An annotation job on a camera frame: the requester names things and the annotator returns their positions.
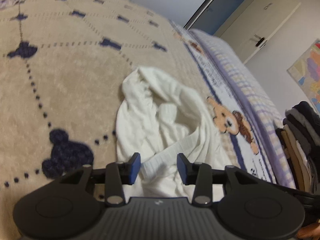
stack of folded clothes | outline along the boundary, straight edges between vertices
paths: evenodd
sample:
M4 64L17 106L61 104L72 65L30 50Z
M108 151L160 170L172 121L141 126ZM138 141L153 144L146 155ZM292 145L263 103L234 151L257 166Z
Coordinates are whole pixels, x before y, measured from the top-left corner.
M285 112L276 133L297 189L320 195L320 117L305 101Z

white door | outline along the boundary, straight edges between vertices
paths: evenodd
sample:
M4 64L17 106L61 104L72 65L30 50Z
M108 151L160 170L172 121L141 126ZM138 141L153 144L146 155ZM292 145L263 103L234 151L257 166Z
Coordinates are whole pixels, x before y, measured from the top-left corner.
M229 43L245 64L280 29L300 4L294 0L254 0L220 38Z

colorful painting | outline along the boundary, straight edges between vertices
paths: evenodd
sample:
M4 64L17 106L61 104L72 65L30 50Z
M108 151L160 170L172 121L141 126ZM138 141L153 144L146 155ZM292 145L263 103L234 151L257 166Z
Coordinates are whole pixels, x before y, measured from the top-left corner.
M287 71L320 113L320 40Z

tan folded garment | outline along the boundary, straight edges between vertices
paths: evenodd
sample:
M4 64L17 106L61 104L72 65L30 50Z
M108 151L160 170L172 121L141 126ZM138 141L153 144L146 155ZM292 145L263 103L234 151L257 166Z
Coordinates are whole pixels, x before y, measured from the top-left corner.
M288 153L290 155L292 165L293 165L294 171L297 176L298 189L305 191L302 170L301 170L301 167L299 164L299 160L298 160L297 156L295 155L294 150L292 149L288 134L286 131L282 131L281 136L285 142L285 145L287 146Z
M287 132L290 144L292 146L292 149L296 155L296 157L298 158L299 161L299 165L302 171L302 176L303 176L303 183L304 183L304 189L306 192L310 192L310 175L308 173L307 167L305 166L301 153L297 147L297 140L294 137L292 131L290 130L288 125L284 126L285 131Z

white garment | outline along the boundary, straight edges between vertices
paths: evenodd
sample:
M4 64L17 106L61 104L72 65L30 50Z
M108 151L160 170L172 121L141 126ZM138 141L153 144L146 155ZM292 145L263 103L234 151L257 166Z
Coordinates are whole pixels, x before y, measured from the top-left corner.
M194 186L183 185L177 171L177 154L223 170L231 161L225 153L219 130L213 124L203 99L192 88L178 83L153 67L139 67L122 84L125 100L116 120L117 157L128 161L141 154L141 170L133 186L124 186L130 196L192 199ZM213 186L213 200L223 197L221 185Z

